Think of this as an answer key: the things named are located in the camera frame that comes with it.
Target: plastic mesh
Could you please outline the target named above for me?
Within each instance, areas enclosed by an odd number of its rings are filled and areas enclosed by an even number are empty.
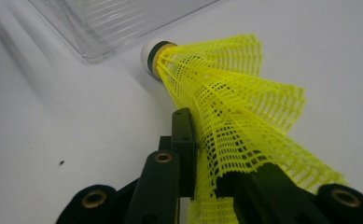
[[[198,152],[189,223],[237,223],[232,199],[216,199],[216,179],[278,164],[315,193],[342,176],[286,136],[305,102],[303,89],[258,77],[260,44],[253,35],[168,48],[158,72],[178,108],[194,119]]]

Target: black ring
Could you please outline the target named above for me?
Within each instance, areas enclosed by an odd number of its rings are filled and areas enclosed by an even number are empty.
[[[156,44],[153,48],[152,48],[152,50],[149,52],[149,54],[148,54],[148,60],[147,60],[147,63],[148,63],[148,71],[150,72],[150,73],[154,73],[154,70],[153,70],[153,63],[154,63],[154,58],[155,58],[155,55],[156,55],[156,53],[158,52],[158,50],[161,48],[161,47],[163,47],[163,46],[165,46],[165,45],[167,45],[167,44],[170,44],[171,42],[169,42],[169,41],[161,41],[161,42],[159,42],[158,44]]]

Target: shuttlecock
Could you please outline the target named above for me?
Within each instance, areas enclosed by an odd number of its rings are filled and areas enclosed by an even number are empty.
[[[216,179],[228,172],[255,172],[270,162],[310,192],[343,183],[286,136],[304,105],[303,89],[259,78],[261,58],[254,35],[184,46],[156,40],[143,47],[146,70],[163,81],[176,107],[189,108],[196,125],[201,148],[189,223],[238,223],[231,199],[214,194]]]

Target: yellow shuttlecock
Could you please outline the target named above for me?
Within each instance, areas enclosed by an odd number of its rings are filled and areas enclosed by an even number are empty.
[[[216,180],[277,164],[302,189],[344,183],[342,176],[286,136],[305,102],[303,89],[259,78],[254,35],[177,46],[147,43],[142,62],[160,78],[177,108],[188,107],[198,151],[195,200],[189,223],[238,223],[232,199],[217,199]]]

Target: clear plastic container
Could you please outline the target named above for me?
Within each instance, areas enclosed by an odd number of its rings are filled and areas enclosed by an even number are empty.
[[[86,59],[95,59],[217,0],[29,0]]]

